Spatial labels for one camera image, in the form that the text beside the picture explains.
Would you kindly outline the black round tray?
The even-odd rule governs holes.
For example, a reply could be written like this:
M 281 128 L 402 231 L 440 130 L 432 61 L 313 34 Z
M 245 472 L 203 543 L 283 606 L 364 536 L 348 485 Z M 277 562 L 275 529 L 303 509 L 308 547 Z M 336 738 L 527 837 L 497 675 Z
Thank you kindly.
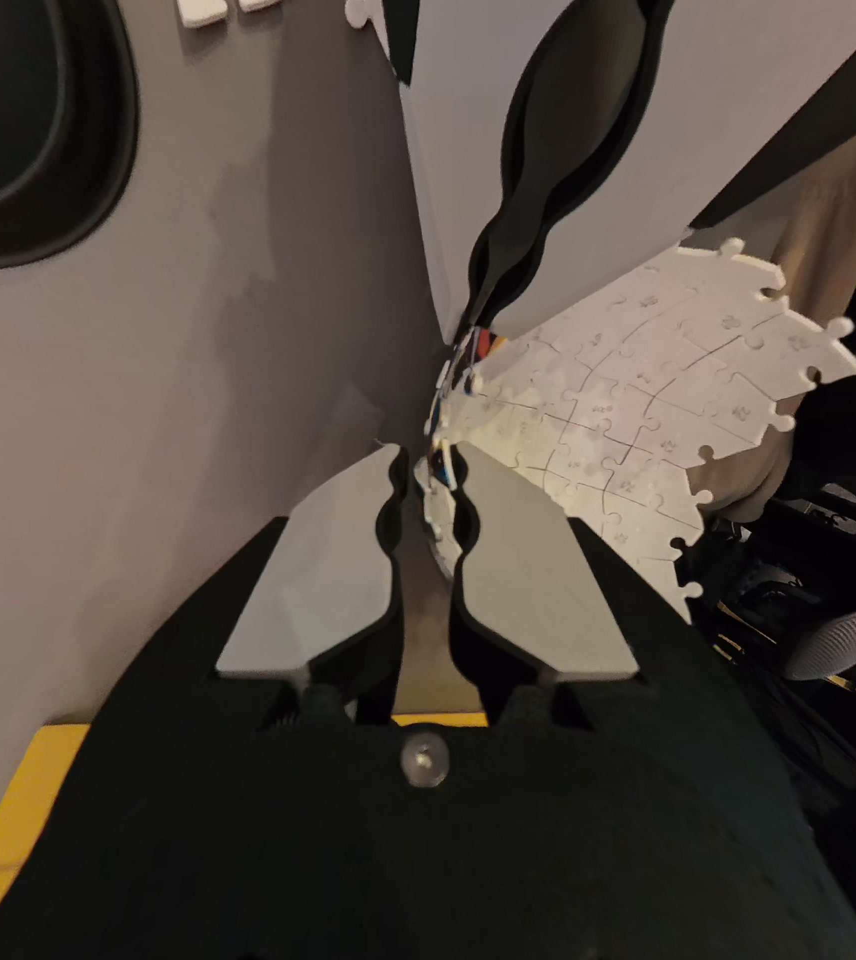
M 139 90 L 115 1 L 0 1 L 0 270 L 97 230 L 128 185 Z

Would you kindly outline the yellow table edge strip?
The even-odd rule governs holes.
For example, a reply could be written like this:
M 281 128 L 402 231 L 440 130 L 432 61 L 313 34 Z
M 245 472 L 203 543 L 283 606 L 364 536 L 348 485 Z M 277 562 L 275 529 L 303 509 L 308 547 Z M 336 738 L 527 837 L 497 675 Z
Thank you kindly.
M 266 872 L 347 870 L 349 852 L 372 855 L 376 878 L 412 896 L 480 911 L 492 861 L 457 786 L 418 792 L 398 752 L 406 736 L 484 728 L 481 713 L 402 714 L 401 724 L 268 729 L 266 703 L 228 713 L 186 703 L 149 711 L 110 703 L 86 727 L 45 726 L 32 739 L 0 804 L 0 904 L 16 875 L 41 858 L 72 870 L 126 828 L 147 838 L 173 829 L 215 852 L 273 841 Z

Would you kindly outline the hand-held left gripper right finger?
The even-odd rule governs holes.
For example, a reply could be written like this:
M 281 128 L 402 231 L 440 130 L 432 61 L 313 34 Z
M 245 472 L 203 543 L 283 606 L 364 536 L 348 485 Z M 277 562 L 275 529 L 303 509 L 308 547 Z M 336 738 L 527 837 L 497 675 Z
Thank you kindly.
M 452 450 L 456 594 L 467 624 L 548 682 L 639 672 L 564 510 L 468 441 Z

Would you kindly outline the grey mesh office chair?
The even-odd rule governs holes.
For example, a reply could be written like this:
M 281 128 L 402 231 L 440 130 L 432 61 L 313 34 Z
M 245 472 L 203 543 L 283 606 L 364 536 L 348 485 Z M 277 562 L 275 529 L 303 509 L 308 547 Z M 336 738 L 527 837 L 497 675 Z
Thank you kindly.
M 803 630 L 779 672 L 794 682 L 824 680 L 856 666 L 856 611 Z

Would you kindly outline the partly built white puzzle ball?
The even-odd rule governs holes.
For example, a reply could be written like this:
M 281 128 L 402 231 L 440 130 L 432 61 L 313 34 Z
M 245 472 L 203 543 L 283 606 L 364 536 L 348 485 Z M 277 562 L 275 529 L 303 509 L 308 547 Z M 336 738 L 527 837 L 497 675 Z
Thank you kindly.
M 757 449 L 794 426 L 777 403 L 856 376 L 838 317 L 819 325 L 779 291 L 782 271 L 742 254 L 672 246 L 513 339 L 464 334 L 435 384 L 414 468 L 434 558 L 452 580 L 457 481 L 468 442 L 600 535 L 685 622 L 700 588 L 680 585 L 675 540 L 704 530 L 688 471 Z

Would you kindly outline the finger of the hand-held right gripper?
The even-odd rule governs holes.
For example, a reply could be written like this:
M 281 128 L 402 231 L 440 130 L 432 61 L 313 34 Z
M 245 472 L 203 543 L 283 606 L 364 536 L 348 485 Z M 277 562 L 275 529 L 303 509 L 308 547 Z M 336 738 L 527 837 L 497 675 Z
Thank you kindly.
M 506 116 L 562 1 L 383 3 L 430 289 L 444 342 L 469 300 L 471 255 L 503 199 Z
M 492 322 L 522 335 L 664 250 L 856 51 L 856 1 L 680 1 L 639 126 Z

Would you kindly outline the black bag with yellow trim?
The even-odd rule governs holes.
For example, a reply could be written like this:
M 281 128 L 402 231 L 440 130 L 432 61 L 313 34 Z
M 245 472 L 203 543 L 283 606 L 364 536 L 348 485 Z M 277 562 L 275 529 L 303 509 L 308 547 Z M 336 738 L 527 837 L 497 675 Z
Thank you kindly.
M 790 644 L 805 629 L 856 612 L 856 591 L 848 583 L 790 572 L 773 563 L 752 565 L 721 593 L 712 612 L 719 631 L 763 666 L 780 675 Z M 841 677 L 793 681 L 811 683 Z

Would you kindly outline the black plastic crate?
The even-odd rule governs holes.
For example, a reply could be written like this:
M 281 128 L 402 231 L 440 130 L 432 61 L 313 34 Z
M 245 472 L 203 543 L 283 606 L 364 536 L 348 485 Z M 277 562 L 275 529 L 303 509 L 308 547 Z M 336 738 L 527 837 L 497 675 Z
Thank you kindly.
M 837 484 L 825 484 L 802 494 L 777 493 L 767 507 L 767 512 L 776 509 L 793 511 L 809 522 L 818 523 L 836 530 L 856 541 L 856 494 Z

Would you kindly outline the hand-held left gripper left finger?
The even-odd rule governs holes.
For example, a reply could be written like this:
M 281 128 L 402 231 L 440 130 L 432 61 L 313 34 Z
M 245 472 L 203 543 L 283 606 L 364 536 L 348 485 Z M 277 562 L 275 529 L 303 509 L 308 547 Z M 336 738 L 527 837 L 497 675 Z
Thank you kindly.
M 382 445 L 293 509 L 219 656 L 220 677 L 302 689 L 323 655 L 387 614 L 392 571 L 376 521 L 403 453 Z

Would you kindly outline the person's beige trousers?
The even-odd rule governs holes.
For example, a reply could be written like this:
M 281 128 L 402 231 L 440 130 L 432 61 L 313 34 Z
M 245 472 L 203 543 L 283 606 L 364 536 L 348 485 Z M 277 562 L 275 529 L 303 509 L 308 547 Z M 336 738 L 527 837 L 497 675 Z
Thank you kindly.
M 856 288 L 856 135 L 811 164 L 774 248 L 790 306 L 824 327 L 844 316 Z M 690 469 L 697 489 L 709 489 L 708 516 L 758 519 L 791 462 L 794 433 L 770 429 L 758 447 Z

